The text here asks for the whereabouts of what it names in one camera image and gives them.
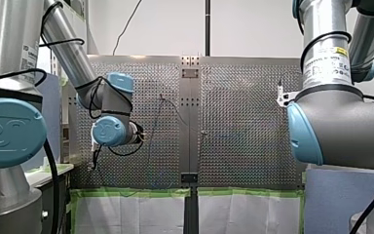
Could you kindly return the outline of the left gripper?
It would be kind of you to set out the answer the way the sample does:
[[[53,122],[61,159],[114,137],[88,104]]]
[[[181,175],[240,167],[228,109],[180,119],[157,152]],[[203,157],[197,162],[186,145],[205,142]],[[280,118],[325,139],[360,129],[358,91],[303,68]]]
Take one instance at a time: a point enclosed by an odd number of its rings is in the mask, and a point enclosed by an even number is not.
[[[135,123],[134,121],[131,121],[131,127],[132,127],[132,138],[131,143],[141,143],[145,141],[145,133],[142,126]]]

